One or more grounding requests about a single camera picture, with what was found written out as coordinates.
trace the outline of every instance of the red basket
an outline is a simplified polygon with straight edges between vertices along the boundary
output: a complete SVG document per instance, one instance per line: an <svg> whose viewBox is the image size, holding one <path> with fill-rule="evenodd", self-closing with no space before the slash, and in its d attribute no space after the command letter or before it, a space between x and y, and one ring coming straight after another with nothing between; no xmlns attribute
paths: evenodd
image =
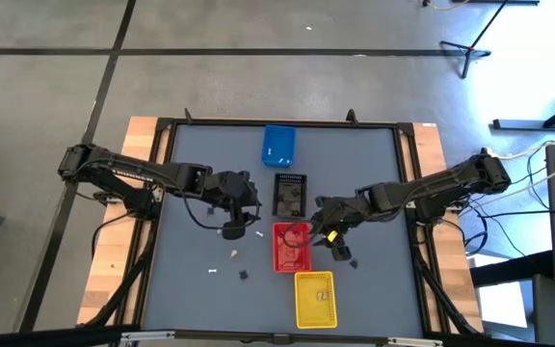
<svg viewBox="0 0 555 347"><path fill-rule="evenodd" d="M274 223L274 270L278 273L310 271L309 223Z"/></svg>

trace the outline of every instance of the yellow tray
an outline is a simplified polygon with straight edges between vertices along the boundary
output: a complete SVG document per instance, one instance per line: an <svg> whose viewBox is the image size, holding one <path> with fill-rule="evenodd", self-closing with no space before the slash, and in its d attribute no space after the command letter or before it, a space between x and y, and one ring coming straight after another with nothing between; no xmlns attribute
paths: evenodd
<svg viewBox="0 0 555 347"><path fill-rule="evenodd" d="M332 272L296 273L295 302L297 328L333 329L337 327Z"/></svg>

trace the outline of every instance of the blue box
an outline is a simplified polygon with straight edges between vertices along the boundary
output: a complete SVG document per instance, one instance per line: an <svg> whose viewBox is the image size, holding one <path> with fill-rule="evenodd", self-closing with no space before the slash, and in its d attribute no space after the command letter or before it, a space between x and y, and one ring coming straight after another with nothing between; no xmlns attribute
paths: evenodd
<svg viewBox="0 0 555 347"><path fill-rule="evenodd" d="M295 160L297 129L291 126L265 126L262 143L262 162L266 166L288 168Z"/></svg>

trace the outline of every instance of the wooden board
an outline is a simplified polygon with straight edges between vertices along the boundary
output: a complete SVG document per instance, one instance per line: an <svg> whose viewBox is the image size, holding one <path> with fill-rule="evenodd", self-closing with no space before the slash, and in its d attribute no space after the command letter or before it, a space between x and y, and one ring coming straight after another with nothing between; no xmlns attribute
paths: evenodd
<svg viewBox="0 0 555 347"><path fill-rule="evenodd" d="M153 143L156 122L157 118L155 117L132 117L121 153L139 159L148 159ZM414 133L422 174L433 174L446 169L436 125L416 123L414 125ZM404 155L407 162L407 177L413 179L410 152L405 140L406 136L402 136ZM160 147L158 162L163 161L165 150L165 148ZM124 212L121 205L110 205L106 209L104 221L117 217ZM455 223L458 222L458 218L454 214L447 213L445 219ZM92 319L119 286L131 244L133 227L134 220L124 218L102 229L97 241L95 258L78 315L78 323L84 323ZM482 331L481 315L470 271L468 270L461 233L455 227L449 225L436 226L434 241L436 243L436 257L438 259L442 286L468 322L475 329ZM439 331L440 325L434 293L429 287L426 292L432 329ZM132 288L131 293L132 295L129 296L124 316L125 322L131 321L131 312L135 304L133 298L135 297L136 286Z"/></svg>

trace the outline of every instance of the concrete floor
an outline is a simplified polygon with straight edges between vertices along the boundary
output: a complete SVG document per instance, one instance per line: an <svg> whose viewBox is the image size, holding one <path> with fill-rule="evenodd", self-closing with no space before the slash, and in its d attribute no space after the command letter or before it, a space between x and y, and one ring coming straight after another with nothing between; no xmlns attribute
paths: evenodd
<svg viewBox="0 0 555 347"><path fill-rule="evenodd" d="M125 5L0 0L0 46L109 48ZM496 6L436 12L418 0L139 0L124 47L436 49L439 40L469 44ZM493 132L489 123L555 112L555 0L507 7L481 47L493 55L473 64L466 80L457 75L458 58L121 57L95 142L118 150L130 116L178 117L184 107L199 118L341 120L354 108L360 120L435 122L449 165L480 147L515 153L554 139ZM0 227L0 333L13 329L63 189L55 171L83 134L106 61L0 56L0 213L8 218ZM542 165L540 156L533 167ZM520 178L525 160L507 169ZM534 201L518 197L488 212L528 208L536 208ZM99 204L75 202L39 329L75 323L90 235L102 214ZM550 248L546 216L502 222L525 253ZM462 225L469 235L480 229L472 215ZM494 225L486 249L517 255Z"/></svg>

